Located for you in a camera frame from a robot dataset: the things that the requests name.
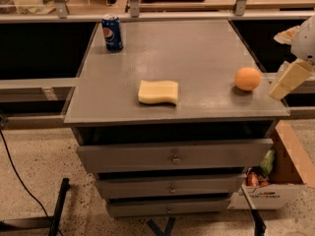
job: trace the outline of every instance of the gray cabinet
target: gray cabinet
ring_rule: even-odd
[[[121,24],[124,49],[109,53],[98,28],[65,123],[110,215],[226,209],[250,166],[287,116],[267,96],[235,88],[255,66],[227,21]],[[179,82],[179,103],[138,102],[140,80]]]

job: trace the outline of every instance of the cabinet top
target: cabinet top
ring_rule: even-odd
[[[265,75],[252,92],[234,86],[239,68],[257,66],[228,21],[125,23],[121,30],[125,46],[119,53],[110,53],[98,27],[66,124],[199,122],[288,115],[281,102],[268,96],[270,85]],[[140,80],[178,82],[179,103],[141,104]]]

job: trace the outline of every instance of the speckled floor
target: speckled floor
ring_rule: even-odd
[[[94,186],[94,177],[86,173],[76,155],[78,144],[68,128],[60,128],[60,118],[9,120],[3,131],[17,170],[31,192],[49,214],[54,212],[61,180],[70,178],[60,229],[64,236],[155,236],[147,222],[153,219],[163,230],[167,217],[113,219]],[[305,149],[315,162],[315,120],[289,121]],[[39,205],[24,191],[0,142],[0,220],[44,216]],[[315,190],[306,188],[279,210],[262,210],[265,235],[315,235]],[[254,235],[249,210],[179,215],[172,236]],[[48,229],[0,232],[0,235],[47,235]]]

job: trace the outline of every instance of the sponge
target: sponge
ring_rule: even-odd
[[[178,102],[178,83],[173,81],[141,81],[138,92],[139,101],[145,104]]]
[[[288,65],[283,75],[271,86],[269,96],[282,99],[312,76],[313,66],[307,61],[296,59]]]

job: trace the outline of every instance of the soda can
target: soda can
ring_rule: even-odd
[[[105,37],[106,48],[112,52],[121,51],[124,47],[122,43],[119,19],[116,16],[105,16],[101,20],[102,31]]]

